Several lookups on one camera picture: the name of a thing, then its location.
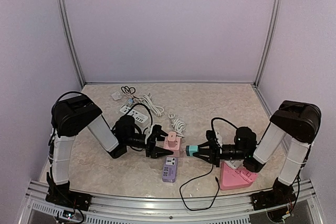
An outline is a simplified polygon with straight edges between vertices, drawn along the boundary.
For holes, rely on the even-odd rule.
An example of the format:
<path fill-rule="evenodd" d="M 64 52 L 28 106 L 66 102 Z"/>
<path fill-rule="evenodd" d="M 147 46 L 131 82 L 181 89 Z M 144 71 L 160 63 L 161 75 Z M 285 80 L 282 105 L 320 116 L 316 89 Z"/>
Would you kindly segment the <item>teal adapter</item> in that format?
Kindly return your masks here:
<path fill-rule="evenodd" d="M 199 147 L 198 145 L 187 145 L 185 152 L 188 157 L 196 157 L 199 154 Z"/>

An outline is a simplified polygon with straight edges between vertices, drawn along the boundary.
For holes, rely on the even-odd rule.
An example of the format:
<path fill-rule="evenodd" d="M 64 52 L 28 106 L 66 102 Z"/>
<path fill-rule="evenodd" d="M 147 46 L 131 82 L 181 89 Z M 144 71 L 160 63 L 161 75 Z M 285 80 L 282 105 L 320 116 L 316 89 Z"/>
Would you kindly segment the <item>pink cube socket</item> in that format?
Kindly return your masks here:
<path fill-rule="evenodd" d="M 181 138 L 176 134 L 170 134 L 165 137 L 163 148 L 172 151 L 170 157 L 180 157 L 181 155 Z"/>

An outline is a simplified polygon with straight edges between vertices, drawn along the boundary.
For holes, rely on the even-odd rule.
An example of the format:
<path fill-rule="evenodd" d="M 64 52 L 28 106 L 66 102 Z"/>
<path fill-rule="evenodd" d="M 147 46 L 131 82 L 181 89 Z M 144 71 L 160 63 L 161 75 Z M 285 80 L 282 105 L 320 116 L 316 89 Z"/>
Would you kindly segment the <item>purple power strip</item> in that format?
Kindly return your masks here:
<path fill-rule="evenodd" d="M 177 165 L 177 157 L 166 157 L 162 172 L 162 181 L 164 183 L 174 183 L 176 181 Z"/>

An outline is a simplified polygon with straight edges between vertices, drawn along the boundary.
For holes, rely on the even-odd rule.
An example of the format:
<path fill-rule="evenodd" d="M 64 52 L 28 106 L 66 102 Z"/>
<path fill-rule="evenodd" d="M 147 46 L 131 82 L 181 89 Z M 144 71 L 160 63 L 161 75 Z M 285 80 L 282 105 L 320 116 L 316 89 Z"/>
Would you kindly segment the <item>pink triangular power strip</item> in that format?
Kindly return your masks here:
<path fill-rule="evenodd" d="M 238 169 L 231 169 L 226 165 L 225 162 L 222 162 L 220 166 L 221 171 L 221 177 L 219 180 L 220 190 L 241 189 L 251 186 L 254 182 L 253 183 L 246 182 L 240 175 L 240 172 L 242 170 L 247 169 L 243 166 L 241 166 Z"/>

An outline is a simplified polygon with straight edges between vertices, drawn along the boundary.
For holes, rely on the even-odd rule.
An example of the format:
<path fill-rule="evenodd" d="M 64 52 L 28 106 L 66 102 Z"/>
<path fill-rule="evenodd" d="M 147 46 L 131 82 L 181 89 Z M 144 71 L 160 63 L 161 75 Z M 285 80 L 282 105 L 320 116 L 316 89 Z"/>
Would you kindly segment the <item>pink plug adapter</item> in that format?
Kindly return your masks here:
<path fill-rule="evenodd" d="M 258 174 L 252 173 L 248 170 L 242 170 L 240 175 L 248 183 L 253 183 L 258 176 Z"/>

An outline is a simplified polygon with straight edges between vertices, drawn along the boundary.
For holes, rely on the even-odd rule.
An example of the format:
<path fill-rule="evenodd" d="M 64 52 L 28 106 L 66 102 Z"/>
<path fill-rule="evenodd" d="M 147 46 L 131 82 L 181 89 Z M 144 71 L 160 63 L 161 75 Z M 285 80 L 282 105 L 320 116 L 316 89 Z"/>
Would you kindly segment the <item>white plug adapter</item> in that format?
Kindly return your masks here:
<path fill-rule="evenodd" d="M 228 167 L 230 167 L 231 169 L 238 169 L 240 168 L 240 166 L 242 165 L 242 160 L 228 160 L 228 161 L 225 161 L 226 165 Z"/>

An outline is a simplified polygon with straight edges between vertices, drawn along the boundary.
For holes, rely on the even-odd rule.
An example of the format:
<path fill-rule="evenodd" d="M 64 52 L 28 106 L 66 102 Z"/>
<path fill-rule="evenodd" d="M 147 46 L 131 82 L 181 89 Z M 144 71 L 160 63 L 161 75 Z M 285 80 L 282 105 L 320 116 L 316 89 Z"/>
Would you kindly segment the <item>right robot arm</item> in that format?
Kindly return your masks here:
<path fill-rule="evenodd" d="M 293 183 L 305 166 L 318 135 L 322 113 L 310 103 L 285 100 L 270 117 L 261 138 L 246 126 L 235 128 L 233 144 L 221 144 L 214 129 L 206 131 L 207 141 L 187 147 L 187 155 L 200 158 L 216 167 L 221 161 L 239 160 L 252 173 L 260 172 L 286 135 L 291 137 L 290 148 L 272 190 L 264 193 L 273 205 L 281 204 L 293 194 Z"/>

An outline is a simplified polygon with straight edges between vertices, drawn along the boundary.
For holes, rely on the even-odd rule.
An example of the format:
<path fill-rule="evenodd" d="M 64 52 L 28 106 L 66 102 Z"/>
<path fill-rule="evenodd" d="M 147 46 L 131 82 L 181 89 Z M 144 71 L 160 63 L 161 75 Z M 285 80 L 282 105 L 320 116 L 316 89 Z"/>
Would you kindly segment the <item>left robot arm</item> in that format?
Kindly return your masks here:
<path fill-rule="evenodd" d="M 74 145 L 83 134 L 91 134 L 113 159 L 126 154 L 128 148 L 143 150 L 151 159 L 173 153 L 157 146 L 157 142 L 163 141 L 168 134 L 153 120 L 146 130 L 142 130 L 128 109 L 111 126 L 102 109 L 89 96 L 78 91 L 68 91 L 58 97 L 51 108 L 51 125 L 48 143 L 50 169 L 46 175 L 48 196 L 64 206 L 81 197 L 70 189 L 69 173 Z"/>

